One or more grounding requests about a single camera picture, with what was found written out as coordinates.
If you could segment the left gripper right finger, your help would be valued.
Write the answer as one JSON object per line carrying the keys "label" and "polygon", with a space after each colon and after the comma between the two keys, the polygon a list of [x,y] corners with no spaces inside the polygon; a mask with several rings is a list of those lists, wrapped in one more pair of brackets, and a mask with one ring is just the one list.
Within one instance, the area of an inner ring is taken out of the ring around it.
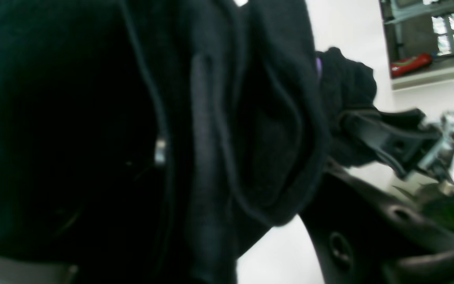
{"label": "left gripper right finger", "polygon": [[332,159],[300,218],[326,284],[454,282],[454,233]]}

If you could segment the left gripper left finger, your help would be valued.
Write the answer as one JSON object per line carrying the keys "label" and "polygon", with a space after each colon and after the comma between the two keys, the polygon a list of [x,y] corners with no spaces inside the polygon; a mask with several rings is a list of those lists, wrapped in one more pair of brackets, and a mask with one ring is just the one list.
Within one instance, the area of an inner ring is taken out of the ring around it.
{"label": "left gripper left finger", "polygon": [[78,266],[0,257],[0,284],[73,284]]}

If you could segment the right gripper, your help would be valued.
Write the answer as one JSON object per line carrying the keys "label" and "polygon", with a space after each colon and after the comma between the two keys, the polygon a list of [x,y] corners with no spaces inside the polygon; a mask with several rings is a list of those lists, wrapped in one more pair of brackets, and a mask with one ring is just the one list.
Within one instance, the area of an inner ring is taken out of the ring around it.
{"label": "right gripper", "polygon": [[401,186],[395,189],[415,206],[447,206],[454,204],[454,111],[442,114],[439,121],[427,124],[429,130],[438,131],[436,142],[421,149],[422,158],[415,168],[407,169],[409,140],[401,128],[408,112],[377,112],[357,110],[346,112],[341,120],[342,130],[354,140],[371,149],[376,159],[391,169],[398,178],[414,180],[426,178],[416,189],[408,191]]}

